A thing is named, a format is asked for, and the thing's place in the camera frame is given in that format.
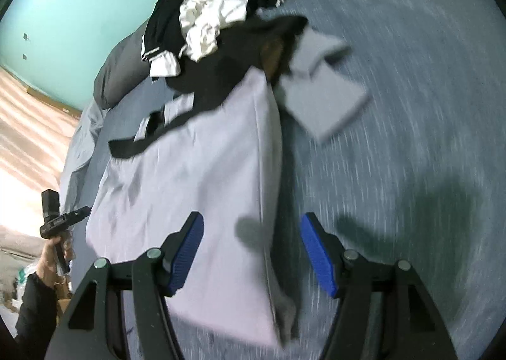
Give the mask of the person's left hand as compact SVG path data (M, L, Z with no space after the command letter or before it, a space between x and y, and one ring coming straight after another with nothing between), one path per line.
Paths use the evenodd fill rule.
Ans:
M35 271L43 284L52 289L59 278L55 258L55 247L58 245L63 248L66 262L70 262L74 259L75 254L72 249L70 237L67 235L56 236L46 240Z

